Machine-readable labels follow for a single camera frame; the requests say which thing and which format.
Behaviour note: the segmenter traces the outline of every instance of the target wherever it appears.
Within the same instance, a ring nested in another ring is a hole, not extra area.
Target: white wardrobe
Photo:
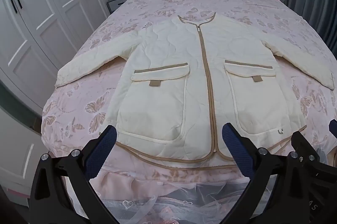
[[[106,0],[0,0],[0,80],[41,115],[58,70],[108,14]]]

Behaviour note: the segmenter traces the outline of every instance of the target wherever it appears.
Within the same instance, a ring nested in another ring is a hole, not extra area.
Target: brown piping trim
[[[200,158],[200,159],[195,159],[195,160],[187,160],[187,159],[175,159],[175,158],[162,158],[162,157],[156,157],[156,156],[153,156],[153,155],[149,155],[149,154],[146,154],[146,153],[142,153],[134,148],[131,148],[129,146],[126,146],[120,142],[116,142],[116,145],[125,149],[125,150],[130,150],[134,153],[138,153],[138,154],[141,154],[147,158],[151,158],[151,159],[155,159],[155,160],[161,160],[161,161],[169,161],[169,162],[178,162],[178,163],[198,163],[198,162],[201,162],[201,161],[205,161],[206,159],[208,159],[212,153],[209,153],[208,155],[206,155],[204,158]]]
[[[301,132],[301,131],[303,131],[306,127],[307,127],[307,126],[304,125],[304,126],[303,126],[301,129],[299,129],[298,131]]]
[[[159,68],[152,68],[152,69],[145,69],[145,70],[135,70],[134,73],[144,73],[144,72],[159,71],[159,70],[163,70],[163,69],[182,67],[182,66],[186,66],[186,65],[188,65],[188,63],[168,65],[168,66],[163,66],[163,67],[159,67]]]
[[[212,17],[207,18],[207,19],[210,19],[209,21],[203,22],[200,25],[211,22],[215,18],[215,14],[216,13],[214,13]],[[197,30],[200,29],[200,25],[197,25],[197,24],[191,23],[191,22],[184,22],[180,16],[178,16],[178,17],[179,17],[179,19],[180,19],[181,22],[195,25],[197,27]],[[203,57],[203,65],[205,67],[205,73],[206,73],[206,79],[207,79],[208,101],[209,101],[209,108],[210,108],[209,111],[210,111],[210,126],[211,126],[211,138],[212,138],[211,141],[212,141],[212,144],[211,144],[211,150],[210,150],[209,154],[206,155],[204,158],[195,159],[195,160],[175,159],[175,158],[162,158],[162,157],[155,157],[155,156],[152,156],[152,155],[149,155],[149,154],[142,153],[142,152],[140,152],[140,151],[138,151],[138,150],[136,150],[134,148],[131,148],[129,146],[126,146],[126,145],[124,145],[124,144],[122,144],[120,142],[116,142],[117,146],[119,146],[119,147],[121,147],[121,148],[123,148],[123,149],[125,149],[127,151],[130,151],[130,152],[132,151],[132,153],[138,153],[138,154],[141,154],[141,155],[143,155],[145,157],[148,157],[148,158],[151,158],[151,159],[154,159],[154,160],[162,160],[162,161],[178,162],[178,163],[198,163],[198,162],[201,162],[201,161],[205,161],[209,157],[212,156],[212,154],[214,153],[215,134],[216,134],[215,110],[214,110],[214,102],[213,102],[213,89],[212,89],[211,74],[210,74],[208,63],[207,63],[207,59],[206,59],[206,50],[205,50],[205,45],[204,45],[204,42],[203,42],[203,36],[201,34],[201,31],[198,31],[198,33],[199,33],[199,39],[200,39],[200,44],[201,44],[201,51],[202,51],[202,57]],[[179,66],[185,66],[185,65],[187,65],[187,63],[178,64],[178,65]],[[173,65],[171,65],[171,66],[165,66],[165,67],[161,67],[161,68],[147,69],[147,70],[137,70],[137,71],[134,71],[134,72],[135,73],[136,72],[140,73],[140,72],[146,72],[146,71],[150,71],[150,70],[151,71],[153,71],[153,70],[160,70],[160,69],[165,69],[165,68],[172,68],[172,66]]]
[[[216,169],[226,169],[226,168],[235,168],[237,167],[237,165],[226,165],[226,166],[213,166],[213,167],[198,167],[198,168],[176,168],[176,167],[168,167],[168,166],[165,166],[165,165],[160,165],[158,163],[154,163],[154,162],[151,162],[149,160],[146,160],[142,157],[140,157],[139,155],[137,155],[136,153],[130,151],[129,149],[126,149],[124,147],[121,147],[122,149],[124,149],[125,151],[127,151],[128,153],[130,153],[131,155],[135,156],[136,158],[140,159],[141,161],[145,162],[145,163],[148,163],[148,164],[151,164],[153,166],[156,166],[156,167],[160,167],[160,168],[164,168],[164,169],[168,169],[168,170],[180,170],[180,171],[204,171],[204,170],[216,170]]]
[[[183,18],[181,18],[181,16],[178,16],[178,18],[180,19],[180,21],[181,21],[182,23],[188,23],[188,24],[192,24],[192,25],[195,25],[195,26],[199,26],[199,27],[200,27],[202,24],[211,22],[211,21],[215,18],[215,14],[216,14],[216,12],[215,12],[211,17],[205,18],[205,19],[210,19],[210,21],[206,21],[206,22],[200,23],[199,25],[198,25],[198,24],[195,24],[195,23],[192,23],[192,22],[185,22],[184,20],[188,20],[188,19],[183,19]]]
[[[306,127],[307,127],[307,126],[304,125],[304,126],[303,126],[302,128],[300,128],[298,131],[299,131],[299,132],[302,132]],[[282,147],[278,150],[278,152],[281,151],[285,146],[287,146],[287,144],[288,144],[289,140],[291,139],[291,137],[292,137],[292,135],[289,136],[289,137],[287,137],[287,138],[285,138],[285,139],[283,139],[283,140],[281,140],[281,141],[279,141],[278,143],[274,144],[273,146],[267,148],[267,150],[270,151],[270,150],[274,149],[275,147],[277,147],[278,145],[281,145],[282,143],[286,142],[286,143],[284,144],[284,146],[282,146]],[[229,157],[223,155],[223,154],[220,152],[218,146],[216,146],[215,149],[216,149],[217,153],[219,154],[219,156],[222,157],[223,159],[226,159],[226,160],[229,160],[229,161],[234,161],[233,158],[229,158]]]
[[[243,66],[252,66],[252,67],[262,67],[266,69],[272,69],[272,66],[265,66],[265,65],[258,65],[258,64],[248,64],[248,63],[242,63],[242,62],[236,62],[236,61],[230,61],[230,60],[225,60],[225,63],[230,63],[230,64],[236,64],[236,65],[243,65]]]

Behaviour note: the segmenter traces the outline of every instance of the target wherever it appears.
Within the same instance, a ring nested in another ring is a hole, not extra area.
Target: jacket pocket
[[[288,107],[273,67],[226,60],[225,70],[238,126],[250,135],[282,134]]]
[[[187,63],[135,71],[117,115],[120,133],[169,143],[184,130]]]

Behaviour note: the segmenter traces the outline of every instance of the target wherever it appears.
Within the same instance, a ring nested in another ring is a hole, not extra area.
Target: white quilted jacket
[[[230,122],[272,150],[305,128],[299,102],[274,55],[334,89],[331,71],[288,41],[219,14],[175,17],[94,48],[60,69],[63,86],[120,56],[127,60],[102,130],[122,148],[162,165],[233,160],[221,131]]]

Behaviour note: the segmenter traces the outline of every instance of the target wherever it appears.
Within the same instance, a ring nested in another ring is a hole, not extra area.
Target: jacket zipper
[[[210,125],[211,125],[211,134],[212,134],[212,148],[211,152],[215,152],[215,143],[217,143],[217,129],[216,129],[216,120],[215,120],[215,109],[214,109],[214,98],[213,98],[213,87],[212,87],[212,79],[211,79],[211,72],[210,68],[208,66],[207,62],[207,56],[206,56],[206,49],[205,49],[205,42],[203,41],[203,34],[200,29],[200,25],[196,25],[199,39],[200,39],[200,45],[201,45],[201,53],[203,57],[203,66],[205,68],[205,74],[206,74],[206,81],[207,81],[207,89],[208,89],[208,104],[209,104],[209,111],[210,111]]]

